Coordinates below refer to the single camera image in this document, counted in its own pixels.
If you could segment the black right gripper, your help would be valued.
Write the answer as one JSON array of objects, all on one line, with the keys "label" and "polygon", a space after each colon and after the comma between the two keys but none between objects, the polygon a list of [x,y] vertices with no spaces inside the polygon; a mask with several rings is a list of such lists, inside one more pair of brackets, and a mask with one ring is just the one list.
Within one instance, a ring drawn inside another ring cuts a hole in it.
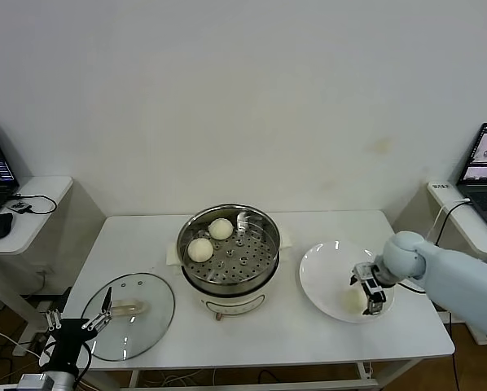
[{"label": "black right gripper", "polygon": [[[372,275],[377,282],[366,282]],[[359,263],[355,265],[352,269],[349,284],[354,285],[355,283],[362,285],[362,289],[367,298],[366,309],[362,314],[380,314],[387,300],[383,288],[390,288],[390,271],[384,263],[380,260],[375,260],[373,265],[371,263]]]}]

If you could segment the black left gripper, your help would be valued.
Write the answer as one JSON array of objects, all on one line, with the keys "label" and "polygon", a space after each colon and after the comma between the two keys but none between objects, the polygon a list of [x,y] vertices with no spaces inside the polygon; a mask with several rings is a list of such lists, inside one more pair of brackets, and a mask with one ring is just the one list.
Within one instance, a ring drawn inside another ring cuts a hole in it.
[{"label": "black left gripper", "polygon": [[87,341],[94,339],[99,330],[103,330],[112,319],[112,288],[107,289],[100,312],[92,319],[63,319],[62,313],[68,301],[68,289],[64,291],[56,302],[55,308],[45,312],[49,330],[55,330],[52,336],[55,338],[55,346],[50,360],[46,364],[48,371],[77,371],[77,361],[81,348],[88,352],[88,362],[85,369],[88,370],[92,361],[92,353]]}]

